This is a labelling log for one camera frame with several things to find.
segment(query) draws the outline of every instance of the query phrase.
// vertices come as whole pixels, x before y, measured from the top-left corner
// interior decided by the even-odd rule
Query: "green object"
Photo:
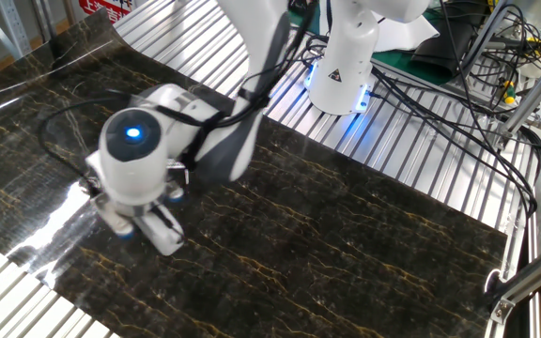
[[[294,23],[296,25],[301,25],[301,21],[303,20],[303,17],[300,14],[296,14],[292,11],[289,11],[289,19],[291,19],[291,23]],[[308,28],[308,31],[313,34],[320,34],[320,8],[317,8],[317,11],[315,13],[315,19],[310,24],[310,28]]]

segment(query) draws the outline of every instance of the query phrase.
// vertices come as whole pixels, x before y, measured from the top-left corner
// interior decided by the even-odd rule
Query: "black cable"
[[[467,131],[462,130],[461,128],[456,126],[451,121],[448,121],[448,120],[444,119],[442,116],[435,115],[433,112],[427,110],[423,106],[421,106],[421,107],[423,107],[425,109],[424,113],[427,114],[427,115],[430,115],[432,118],[427,117],[427,116],[419,113],[417,111],[417,109],[415,109],[415,107],[418,108],[418,106],[416,106],[418,104],[418,102],[416,102],[411,97],[406,95],[406,93],[404,93],[401,89],[399,89],[396,85],[394,85],[394,83],[390,83],[391,80],[388,79],[385,75],[383,75],[380,71],[377,70],[377,72],[373,72],[373,74],[376,75],[378,80],[390,91],[390,93],[392,93],[397,99],[401,100],[402,103],[405,106],[407,106],[407,108],[409,108],[414,114],[416,114],[418,117],[420,117],[429,127],[431,127],[433,130],[435,130],[439,135],[441,135],[445,139],[452,141],[452,145],[459,148],[465,154],[469,155],[470,157],[472,157],[473,159],[475,159],[479,163],[481,163],[484,166],[490,168],[495,173],[510,179],[511,181],[513,181],[514,184],[516,184],[516,186],[518,185],[518,183],[516,183],[516,181],[514,179],[510,178],[509,174],[504,173],[500,169],[498,169],[498,168],[494,167],[493,165],[487,163],[486,161],[482,160],[477,155],[471,153],[466,147],[459,145],[457,142],[452,140],[450,136],[446,135],[446,133],[444,133],[438,126],[432,124],[430,120],[435,120],[436,122],[443,123],[443,124],[447,125],[448,127],[452,128],[453,130],[455,130],[457,132],[460,132],[461,134],[463,134],[466,137],[470,138],[472,141],[476,142],[481,148],[485,148],[485,145],[484,145],[483,142],[477,140],[477,138],[475,138],[472,134],[470,134]]]
[[[39,142],[39,146],[41,147],[41,149],[43,149],[43,151],[45,151],[45,153],[49,157],[51,157],[54,160],[62,163],[64,166],[69,168],[76,175],[81,177],[85,181],[86,185],[88,186],[88,192],[89,192],[89,195],[91,197],[97,196],[98,194],[100,194],[100,189],[98,187],[96,187],[93,184],[93,182],[91,182],[91,180],[86,176],[85,173],[83,173],[81,171],[81,169],[79,169],[74,164],[70,163],[69,161],[64,160],[61,156],[57,155],[56,153],[54,153],[45,144],[44,134],[45,134],[45,131],[47,130],[47,126],[48,126],[49,122],[52,119],[54,119],[55,117],[60,116],[60,115],[64,114],[65,112],[70,111],[72,109],[76,109],[76,108],[80,108],[80,107],[87,106],[87,105],[92,105],[92,104],[109,102],[109,101],[118,102],[118,98],[101,98],[101,99],[94,99],[94,100],[86,100],[86,101],[83,101],[83,102],[80,102],[80,103],[72,104],[72,105],[70,105],[68,107],[62,108],[62,109],[58,110],[57,112],[47,116],[43,121],[41,121],[41,123],[37,127],[37,141]]]
[[[467,99],[467,102],[469,104],[469,107],[470,107],[470,113],[471,113],[471,118],[473,119],[473,123],[479,128],[479,133],[481,134],[481,136],[483,137],[483,139],[485,140],[485,143],[486,143],[486,146],[488,147],[488,152],[491,153],[494,157],[496,157],[496,159],[498,160],[498,162],[501,163],[501,165],[504,167],[504,169],[506,170],[506,172],[508,173],[508,175],[510,177],[512,177],[512,174],[511,172],[515,172],[515,174],[518,176],[519,180],[521,181],[522,185],[524,186],[525,189],[521,189],[521,187],[518,186],[518,190],[519,192],[521,193],[521,201],[523,201],[523,207],[525,209],[525,215],[527,218],[529,218],[536,210],[537,210],[537,201],[535,200],[535,198],[533,197],[532,195],[532,186],[527,182],[527,180],[525,179],[525,177],[523,176],[523,174],[521,174],[517,168],[515,168],[509,161],[505,160],[491,145],[491,143],[489,142],[489,140],[487,139],[487,136],[486,136],[486,133],[483,131],[483,129],[481,128],[481,125],[479,124],[479,121],[477,121],[477,117],[475,116],[475,112],[474,110],[472,109],[472,104],[471,104],[471,93],[470,93],[470,90],[469,90],[469,87],[467,86],[467,82],[466,82],[466,79],[462,73],[462,69],[461,69],[461,65],[460,65],[460,58],[458,57],[458,55],[456,54],[456,43],[454,41],[454,37],[453,37],[453,32],[452,32],[452,27],[450,26],[450,23],[448,22],[448,13],[446,11],[446,6],[443,2],[443,0],[440,0],[440,5],[441,5],[441,9],[443,10],[443,14],[446,18],[446,28],[448,29],[448,35],[449,35],[449,38],[450,38],[450,42],[451,42],[451,49],[452,49],[452,52],[456,58],[456,63],[458,64],[458,68],[459,68],[459,73],[460,73],[460,79],[461,79],[461,82],[463,84],[463,88],[465,89],[465,95],[466,95],[466,99]],[[518,8],[516,5],[506,5],[506,7],[515,7],[515,8]],[[522,23],[525,22],[525,20],[523,20],[523,13],[522,11],[520,10],[520,8],[518,8],[518,12],[519,12],[519,17],[520,17],[520,20]],[[522,31],[522,39],[523,41],[525,41],[525,31]],[[529,201],[529,206],[527,206],[525,204],[525,201],[524,201],[524,191],[526,193],[528,193],[528,195],[530,195],[530,201]]]
[[[500,85],[499,84],[491,84],[489,83],[488,81],[482,79],[480,76],[483,76],[482,75],[475,75],[473,73],[469,73],[469,75],[472,77],[472,78],[475,78],[475,80],[479,81],[480,83],[484,84],[484,85],[487,85],[487,86],[491,86],[491,87],[494,87],[494,88],[499,88]]]
[[[246,108],[244,108],[241,112],[237,113],[236,115],[232,115],[220,121],[217,124],[216,128],[229,127],[236,123],[239,123],[243,119],[250,116],[251,114],[256,114],[258,110],[266,106],[272,89],[283,78],[283,76],[285,76],[289,68],[291,68],[291,66],[293,65],[294,60],[296,59],[295,56],[298,53],[298,50],[300,49],[300,45],[306,35],[306,31],[308,30],[308,27],[310,26],[310,24],[315,18],[317,3],[318,1],[314,0],[309,4],[308,9],[306,10],[306,13],[303,17],[301,26],[296,32],[296,36],[293,39],[292,43],[289,46],[287,46],[286,56],[284,58],[284,61],[281,63],[281,67],[276,72],[275,76],[264,85],[264,87],[259,93],[256,93],[256,97],[250,100]]]
[[[409,111],[407,111],[407,110],[404,110],[404,109],[398,107],[397,104],[394,104],[393,102],[390,102],[387,98],[384,98],[384,97],[382,97],[381,95],[378,95],[378,94],[373,93],[373,94],[372,94],[372,97],[373,97],[373,98],[380,99],[380,100],[384,100],[384,101],[387,102],[389,105],[391,105],[391,106],[394,107],[396,110],[398,110],[398,111],[400,111],[400,112],[402,112],[402,113],[405,113],[405,114],[408,114],[408,115],[412,115],[413,117],[419,117],[419,118],[420,118],[420,116],[416,115],[414,112],[409,112]],[[425,118],[430,119],[430,120],[434,120],[434,121],[436,121],[436,122],[441,123],[439,119],[437,119],[436,117],[433,117],[433,116],[426,116]],[[460,127],[460,128],[469,128],[469,129],[472,129],[472,130],[478,130],[477,127],[469,126],[469,125],[466,125],[466,124],[463,124],[463,123],[459,123],[459,122],[455,122],[455,121],[449,121],[449,122],[448,122],[448,125],[450,125],[450,124],[455,125],[455,126]],[[501,134],[501,133],[499,133],[499,132],[497,132],[497,131],[485,131],[485,132],[492,133],[492,134],[495,134],[495,135],[499,135],[499,136],[501,136],[501,137],[506,137],[504,134]],[[529,141],[529,140],[530,140],[529,137],[528,137],[528,142],[521,141],[521,140],[517,140],[517,139],[515,140],[515,142],[521,143],[521,144],[524,144],[524,145],[527,145],[527,146],[533,146],[536,150],[537,150],[537,149],[541,149],[541,140],[540,140],[539,136],[535,135],[535,137],[537,137],[537,142]]]

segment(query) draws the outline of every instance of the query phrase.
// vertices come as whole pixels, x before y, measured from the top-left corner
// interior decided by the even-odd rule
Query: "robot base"
[[[375,87],[374,77],[369,76],[362,84],[341,83],[333,78],[319,77],[317,71],[315,63],[310,75],[304,80],[304,86],[308,89],[310,101],[318,110],[330,115],[366,112],[371,100],[370,91]]]

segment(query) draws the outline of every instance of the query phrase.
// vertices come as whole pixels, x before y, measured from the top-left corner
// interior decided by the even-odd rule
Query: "wire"
[[[400,112],[402,112],[402,113],[405,113],[405,114],[408,114],[408,115],[412,115],[413,117],[419,117],[419,118],[420,118],[420,116],[416,115],[414,112],[409,112],[409,111],[407,111],[407,110],[405,110],[405,109],[402,109],[402,108],[398,107],[397,104],[394,104],[393,102],[387,100],[387,98],[384,98],[384,97],[382,97],[381,95],[378,95],[378,94],[373,93],[372,96],[373,96],[374,98],[378,98],[378,99],[384,100],[384,101],[387,102],[389,105],[391,105],[391,106],[394,107],[396,110],[398,110],[398,111],[400,111]],[[430,120],[434,120],[434,121],[437,121],[437,122],[441,123],[436,117],[433,117],[433,116],[426,116],[425,118],[430,119]],[[469,126],[469,125],[466,125],[466,124],[464,124],[464,123],[458,123],[458,122],[454,122],[454,121],[449,121],[449,122],[448,122],[448,125],[450,125],[450,124],[455,125],[455,126],[458,126],[458,127],[460,127],[460,128],[469,128],[469,129],[472,129],[472,130],[478,130],[477,127]],[[484,131],[487,132],[487,133],[491,133],[491,134],[495,134],[495,135],[501,136],[501,137],[506,137],[506,135],[504,135],[504,134],[502,134],[502,133],[499,133],[499,132],[497,132],[497,131],[486,131],[486,130],[484,130]],[[520,143],[520,144],[524,144],[524,145],[527,145],[527,146],[533,146],[533,147],[536,148],[536,149],[541,149],[541,140],[539,140],[539,137],[538,137],[538,142],[536,142],[536,143],[533,143],[533,142],[531,142],[531,141],[530,141],[530,142],[525,142],[525,141],[521,141],[521,140],[517,140],[517,139],[515,140],[515,142]]]
[[[72,109],[81,108],[83,106],[92,105],[92,104],[109,102],[109,101],[118,101],[118,98],[101,98],[101,99],[94,99],[94,100],[86,100],[80,103],[72,104],[68,107],[62,108],[58,110],[57,112],[47,116],[43,121],[41,121],[41,123],[37,127],[37,141],[39,142],[39,146],[41,147],[41,149],[43,149],[43,151],[45,151],[45,153],[49,155],[49,157],[62,163],[64,166],[69,168],[76,175],[81,177],[85,181],[86,185],[88,186],[88,192],[91,197],[94,197],[100,194],[100,189],[96,187],[95,184],[93,184],[93,182],[86,176],[86,174],[83,171],[81,171],[81,169],[79,169],[77,166],[70,163],[69,161],[64,160],[61,156],[57,155],[56,153],[54,153],[47,146],[47,144],[45,144],[44,134],[45,134],[45,131],[47,130],[47,126],[49,122],[52,119],[56,118],[57,116],[60,116],[64,114],[65,112],[70,111]]]
[[[466,99],[467,99],[467,103],[469,104],[469,110],[470,110],[470,113],[471,113],[471,118],[473,119],[473,123],[477,126],[477,128],[479,129],[479,133],[481,134],[481,136],[483,137],[483,139],[485,140],[485,145],[487,146],[487,150],[489,153],[491,153],[494,157],[496,157],[496,159],[498,160],[498,162],[504,167],[504,169],[506,170],[507,174],[512,178],[512,172],[514,172],[519,180],[521,181],[522,185],[517,185],[518,187],[518,190],[521,194],[521,201],[523,202],[523,208],[525,209],[525,216],[527,218],[529,218],[536,210],[537,210],[537,201],[535,200],[535,197],[533,197],[532,195],[532,186],[527,182],[527,180],[525,179],[525,177],[523,176],[523,174],[521,174],[517,168],[515,168],[509,161],[505,160],[491,145],[491,143],[489,142],[489,140],[487,139],[487,136],[486,136],[486,133],[484,132],[484,130],[481,128],[481,125],[479,124],[479,121],[477,120],[477,116],[475,116],[475,112],[474,110],[472,109],[472,103],[471,103],[471,93],[470,93],[470,90],[469,90],[469,87],[467,85],[467,81],[464,77],[464,74],[462,73],[462,69],[461,69],[461,63],[460,63],[460,58],[458,57],[458,55],[456,54],[456,43],[454,41],[454,36],[453,36],[453,32],[452,32],[452,27],[450,26],[450,23],[448,21],[448,13],[446,11],[446,6],[443,2],[443,0],[440,0],[440,5],[441,5],[441,9],[443,10],[443,15],[445,17],[445,21],[446,21],[446,28],[448,30],[448,36],[450,38],[450,47],[451,47],[451,50],[452,50],[452,53],[454,54],[455,58],[456,58],[456,63],[458,65],[458,68],[459,68],[459,73],[460,73],[460,79],[462,81],[462,85],[463,85],[463,88],[465,89],[465,95],[466,95]],[[525,20],[523,19],[523,12],[520,10],[520,8],[518,8],[516,5],[505,5],[505,7],[514,7],[514,8],[517,8],[518,9],[518,12],[519,12],[519,17],[520,17],[520,20],[522,23],[525,22]],[[523,30],[522,31],[522,39],[523,41],[526,40],[525,38],[525,31]],[[530,196],[530,201],[529,201],[529,205],[527,206],[526,205],[526,201],[524,200],[524,193],[527,193],[529,196]]]
[[[286,49],[286,56],[281,62],[281,67],[276,71],[275,76],[270,79],[263,87],[260,92],[256,93],[256,97],[248,103],[248,106],[244,108],[241,112],[232,115],[216,124],[215,128],[224,128],[232,126],[236,123],[241,122],[243,119],[249,117],[252,114],[256,114],[261,108],[266,106],[268,103],[268,97],[271,94],[272,89],[277,85],[277,83],[285,76],[289,68],[294,64],[295,56],[300,49],[301,42],[303,41],[308,27],[310,27],[312,21],[316,15],[317,0],[313,0],[306,10],[302,23],[296,36]]]

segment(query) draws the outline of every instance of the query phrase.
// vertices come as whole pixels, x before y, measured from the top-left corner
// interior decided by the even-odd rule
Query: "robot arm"
[[[409,23],[420,17],[430,0],[321,0],[330,5],[331,37],[324,57],[307,81],[310,101],[332,115],[363,113],[372,90],[371,57],[379,39],[373,11]]]
[[[219,0],[219,5],[241,33],[250,55],[249,80],[230,112],[237,115],[275,76],[274,71],[264,70],[283,62],[290,29],[287,0]],[[183,231],[164,206],[169,195],[180,189],[167,182],[166,164],[185,155],[201,127],[177,121],[155,106],[200,123],[221,115],[174,84],[150,88],[140,97],[144,100],[134,101],[106,121],[99,150],[86,159],[102,189],[92,204],[118,235],[129,236],[136,224],[162,254],[169,255],[182,245]],[[261,118],[261,114],[250,114],[208,133],[191,154],[195,173],[220,183],[239,178],[252,157]]]

